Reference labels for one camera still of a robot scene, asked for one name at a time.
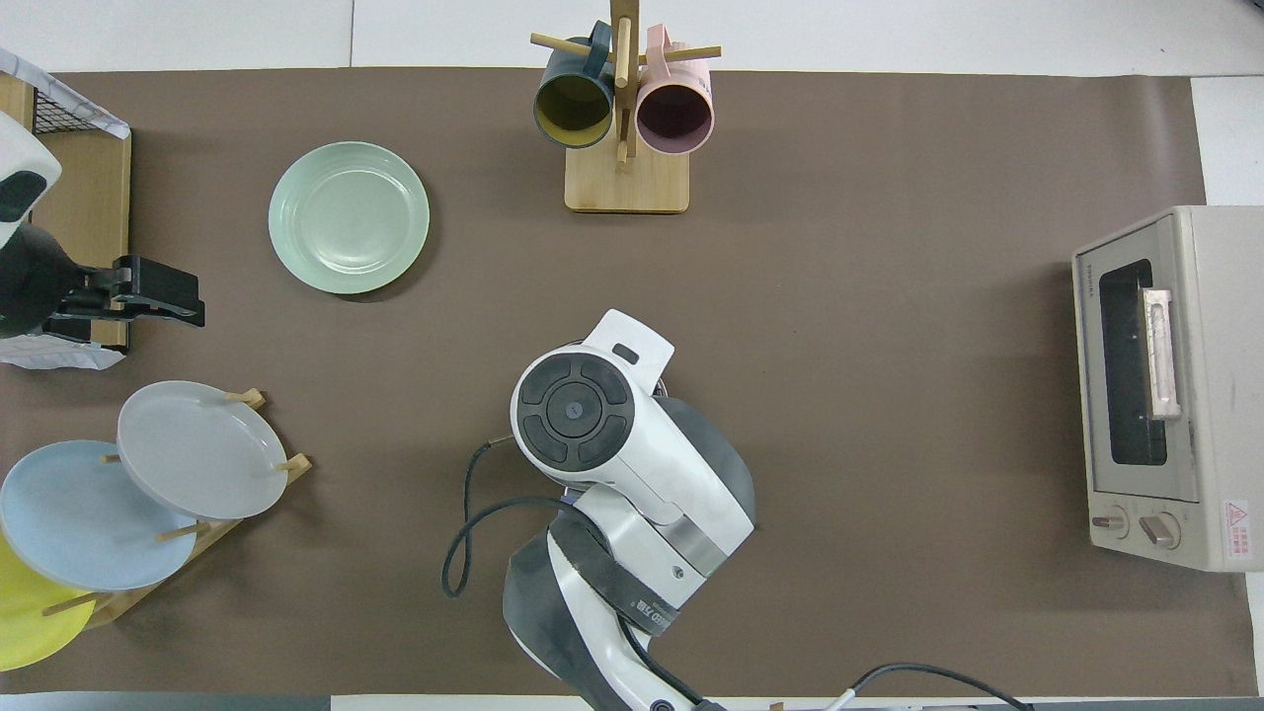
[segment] mug handle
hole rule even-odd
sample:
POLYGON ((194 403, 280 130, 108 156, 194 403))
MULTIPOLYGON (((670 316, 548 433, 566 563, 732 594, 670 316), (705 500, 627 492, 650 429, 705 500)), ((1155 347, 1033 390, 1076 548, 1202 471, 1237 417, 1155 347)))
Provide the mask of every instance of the mug handle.
POLYGON ((611 25, 597 20, 593 25, 593 32, 588 35, 588 46, 592 49, 588 51, 588 61, 584 62, 584 73, 597 78, 602 75, 602 67, 605 66, 607 59, 611 56, 611 39, 612 39, 611 25))
POLYGON ((650 27, 648 34, 650 42, 645 48, 646 63, 650 66, 651 76, 661 73, 664 77, 671 77, 671 67, 667 65, 667 58, 665 57, 667 47, 671 39, 667 37, 667 25, 659 23, 650 27))

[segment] yellow plate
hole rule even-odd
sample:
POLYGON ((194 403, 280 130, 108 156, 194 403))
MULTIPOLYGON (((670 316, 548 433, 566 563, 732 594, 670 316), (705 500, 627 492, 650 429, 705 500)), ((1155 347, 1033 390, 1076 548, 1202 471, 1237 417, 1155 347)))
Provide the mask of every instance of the yellow plate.
POLYGON ((0 672, 34 664, 70 644, 83 630, 96 603, 48 617, 42 612, 81 595, 83 591, 54 583, 28 568, 0 536, 0 672))

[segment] toaster oven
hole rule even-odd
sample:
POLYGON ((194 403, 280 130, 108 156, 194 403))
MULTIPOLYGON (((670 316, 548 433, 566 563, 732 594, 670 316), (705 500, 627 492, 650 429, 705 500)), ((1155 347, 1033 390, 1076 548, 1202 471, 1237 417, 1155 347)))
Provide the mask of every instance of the toaster oven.
POLYGON ((1264 569, 1261 269, 1264 206, 1172 207, 1074 253, 1093 544, 1264 569))

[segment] toaster oven door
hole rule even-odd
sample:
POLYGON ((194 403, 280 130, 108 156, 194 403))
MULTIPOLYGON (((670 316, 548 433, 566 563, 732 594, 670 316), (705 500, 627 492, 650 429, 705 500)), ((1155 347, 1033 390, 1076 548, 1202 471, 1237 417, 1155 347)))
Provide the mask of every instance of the toaster oven door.
POLYGON ((1093 488, 1198 501, 1176 220, 1077 259, 1093 488))

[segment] dark green mug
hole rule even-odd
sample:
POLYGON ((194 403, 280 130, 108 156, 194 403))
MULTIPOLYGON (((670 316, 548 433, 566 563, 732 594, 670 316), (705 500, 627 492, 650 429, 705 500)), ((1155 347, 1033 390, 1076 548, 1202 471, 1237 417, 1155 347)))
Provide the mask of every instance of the dark green mug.
POLYGON ((598 22, 586 39, 570 40, 590 47, 588 57, 554 49, 536 90, 536 125, 554 143, 584 148, 604 138, 613 123, 611 25, 598 22))

